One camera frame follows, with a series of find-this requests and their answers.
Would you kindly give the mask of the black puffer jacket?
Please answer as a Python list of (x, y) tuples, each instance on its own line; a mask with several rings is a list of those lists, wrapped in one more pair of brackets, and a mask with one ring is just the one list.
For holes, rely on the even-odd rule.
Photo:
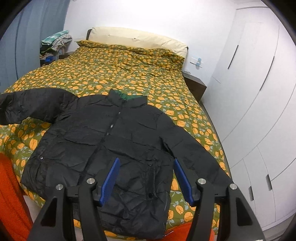
[(104, 229), (159, 239), (171, 203), (173, 162), (216, 185), (231, 179), (215, 158), (146, 96), (77, 97), (57, 88), (1, 95), (1, 124), (31, 117), (51, 124), (25, 165), (21, 182), (41, 197), (57, 184), (77, 186), (119, 159), (110, 199), (99, 209)]

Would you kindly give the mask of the pile of clothes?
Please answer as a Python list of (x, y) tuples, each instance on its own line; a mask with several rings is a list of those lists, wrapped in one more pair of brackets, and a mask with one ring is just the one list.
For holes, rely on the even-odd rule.
[(49, 65), (63, 55), (72, 41), (68, 30), (62, 30), (41, 40), (40, 65)]

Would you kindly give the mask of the orange fleece trousers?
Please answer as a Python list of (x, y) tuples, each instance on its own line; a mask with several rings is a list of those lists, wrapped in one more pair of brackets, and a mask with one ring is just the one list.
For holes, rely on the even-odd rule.
[(32, 226), (11, 160), (1, 154), (1, 240), (27, 240)]

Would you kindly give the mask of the white wardrobe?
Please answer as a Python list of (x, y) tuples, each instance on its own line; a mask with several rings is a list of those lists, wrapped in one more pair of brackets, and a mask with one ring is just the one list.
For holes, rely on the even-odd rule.
[(203, 104), (263, 230), (295, 214), (295, 44), (262, 1), (236, 12)]

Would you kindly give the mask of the dark wooden right nightstand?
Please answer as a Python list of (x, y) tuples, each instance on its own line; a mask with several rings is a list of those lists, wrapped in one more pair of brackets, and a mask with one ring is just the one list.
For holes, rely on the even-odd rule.
[(185, 83), (196, 99), (197, 102), (201, 101), (203, 94), (206, 91), (207, 86), (203, 83), (203, 81), (187, 72), (182, 72)]

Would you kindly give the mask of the green floral bed quilt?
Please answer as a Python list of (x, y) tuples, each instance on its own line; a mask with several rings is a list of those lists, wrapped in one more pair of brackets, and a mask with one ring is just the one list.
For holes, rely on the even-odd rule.
[[(148, 50), (92, 41), (79, 41), (78, 45), (69, 57), (26, 73), (13, 81), (4, 93), (53, 87), (68, 90), (78, 97), (107, 95), (111, 89), (126, 97), (146, 95), (149, 105), (163, 111), (190, 133), (229, 175), (217, 134), (185, 83), (185, 73), (181, 72), (184, 57), (168, 49)], [(40, 207), (44, 199), (22, 185), (21, 178), (29, 157), (49, 126), (32, 118), (20, 124), (1, 126), (1, 153), (11, 159), (24, 193)], [(196, 208), (185, 202), (175, 175), (169, 194), (171, 202), (165, 230), (188, 231), (189, 225), (184, 223), (192, 222)]]

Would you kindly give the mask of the cream padded headboard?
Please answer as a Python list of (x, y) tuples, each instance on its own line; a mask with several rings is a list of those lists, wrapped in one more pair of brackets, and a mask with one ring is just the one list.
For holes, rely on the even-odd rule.
[(187, 56), (188, 52), (188, 46), (175, 39), (127, 28), (94, 27), (88, 30), (86, 39), (109, 45), (168, 49), (183, 58)]

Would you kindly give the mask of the blue grey curtain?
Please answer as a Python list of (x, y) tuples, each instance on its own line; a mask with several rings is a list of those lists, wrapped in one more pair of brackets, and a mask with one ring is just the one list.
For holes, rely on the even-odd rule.
[(1, 92), (40, 67), (41, 40), (63, 30), (69, 1), (30, 1), (1, 38)]

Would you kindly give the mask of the wall socket with blue plug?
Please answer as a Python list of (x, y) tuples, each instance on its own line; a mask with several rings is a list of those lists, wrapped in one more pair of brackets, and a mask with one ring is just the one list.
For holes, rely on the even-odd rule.
[(203, 62), (201, 58), (194, 58), (192, 57), (190, 60), (190, 63), (193, 64), (195, 66), (196, 69), (201, 69), (203, 68)]

